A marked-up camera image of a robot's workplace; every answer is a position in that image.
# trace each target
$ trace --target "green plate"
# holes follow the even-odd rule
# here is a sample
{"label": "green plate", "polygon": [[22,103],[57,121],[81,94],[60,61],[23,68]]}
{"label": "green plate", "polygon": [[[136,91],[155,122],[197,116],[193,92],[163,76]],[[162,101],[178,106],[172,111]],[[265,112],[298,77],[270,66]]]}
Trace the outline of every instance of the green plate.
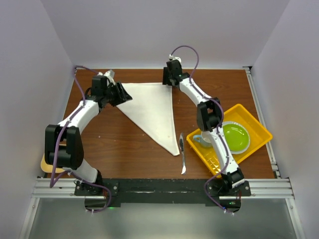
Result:
{"label": "green plate", "polygon": [[223,123],[223,129],[228,147],[232,153],[243,153],[250,144],[247,130],[239,123],[228,121]]}

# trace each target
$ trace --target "knife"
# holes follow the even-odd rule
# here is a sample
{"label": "knife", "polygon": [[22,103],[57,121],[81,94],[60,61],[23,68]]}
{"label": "knife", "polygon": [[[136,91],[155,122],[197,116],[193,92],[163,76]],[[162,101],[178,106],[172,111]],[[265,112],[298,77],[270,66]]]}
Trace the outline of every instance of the knife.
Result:
{"label": "knife", "polygon": [[181,156],[182,156],[182,170],[181,170],[181,174],[185,175],[186,174],[186,164],[185,164],[185,153],[184,153],[184,134],[181,133],[180,137],[179,137],[179,148],[181,151]]}

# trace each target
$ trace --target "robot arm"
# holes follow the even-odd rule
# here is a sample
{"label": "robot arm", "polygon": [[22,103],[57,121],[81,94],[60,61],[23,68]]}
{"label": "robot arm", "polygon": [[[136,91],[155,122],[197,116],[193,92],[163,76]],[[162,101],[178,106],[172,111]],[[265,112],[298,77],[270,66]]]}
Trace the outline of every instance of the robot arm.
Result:
{"label": "robot arm", "polygon": [[80,101],[78,107],[58,125],[49,125],[45,130],[45,153],[44,158],[47,164],[52,165],[55,154],[57,137],[62,128],[66,126],[57,156],[57,167],[74,172],[80,178],[99,184],[102,180],[101,173],[91,167],[84,159],[84,150],[81,140],[81,133],[87,124],[97,116],[101,110],[110,103],[112,106],[119,105],[132,100],[132,97],[124,90],[120,82],[113,80],[112,70],[104,75],[99,73],[92,79],[91,95],[85,96],[85,104]]}
{"label": "robot arm", "polygon": [[245,181],[244,175],[230,153],[223,128],[217,127],[221,121],[221,110],[214,102],[219,103],[219,100],[214,98],[214,101],[211,101],[212,97],[198,87],[188,73],[182,72],[180,58],[170,55],[169,59],[163,71],[163,84],[179,87],[197,106],[197,125],[203,132],[202,136],[212,143],[221,169],[226,166],[229,157],[227,168],[221,174],[224,188],[229,190],[239,186]]}

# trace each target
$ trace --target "wooden table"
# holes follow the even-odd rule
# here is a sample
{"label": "wooden table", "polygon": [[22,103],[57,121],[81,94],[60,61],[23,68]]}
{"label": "wooden table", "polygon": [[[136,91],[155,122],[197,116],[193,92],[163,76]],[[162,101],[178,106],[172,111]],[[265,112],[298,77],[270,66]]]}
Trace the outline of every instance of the wooden table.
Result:
{"label": "wooden table", "polygon": [[[122,83],[161,82],[162,70],[119,69],[115,81]],[[77,79],[84,90],[94,73],[78,70]],[[254,117],[256,108],[244,70],[197,70],[193,78],[209,95],[218,97],[224,110],[242,104]],[[176,137],[195,129],[196,107],[178,89],[173,88],[173,112]],[[78,105],[81,94],[73,84],[65,117]],[[105,178],[209,178],[212,174],[185,141],[187,174],[181,175],[181,156],[172,156],[155,143],[119,109],[107,105],[82,133],[85,159]],[[245,178],[274,178],[266,147],[240,164]]]}

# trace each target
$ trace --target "white wall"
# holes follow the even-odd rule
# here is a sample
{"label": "white wall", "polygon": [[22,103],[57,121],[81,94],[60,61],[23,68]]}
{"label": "white wall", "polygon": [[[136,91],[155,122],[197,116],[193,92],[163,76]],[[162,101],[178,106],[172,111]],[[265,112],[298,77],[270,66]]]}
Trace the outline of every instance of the white wall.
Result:
{"label": "white wall", "polygon": [[181,44],[200,68],[251,66],[288,1],[42,0],[71,61],[97,68],[161,68]]}
{"label": "white wall", "polygon": [[0,1],[0,238],[17,238],[30,203],[44,130],[61,119],[71,61],[40,2]]}
{"label": "white wall", "polygon": [[319,235],[319,2],[291,0],[253,67],[281,174],[307,237]]}

